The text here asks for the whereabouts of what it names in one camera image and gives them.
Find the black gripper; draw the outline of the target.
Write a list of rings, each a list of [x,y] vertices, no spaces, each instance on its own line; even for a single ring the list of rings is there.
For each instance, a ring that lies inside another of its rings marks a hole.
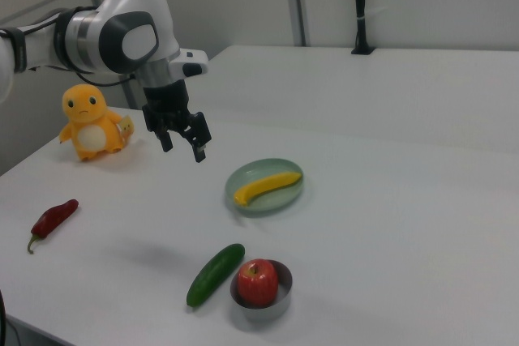
[[[163,152],[174,145],[169,131],[174,131],[191,145],[195,161],[206,158],[205,148],[212,140],[208,123],[202,112],[191,113],[188,109],[189,96],[183,80],[159,88],[145,88],[147,104],[143,107],[146,127],[161,143]]]

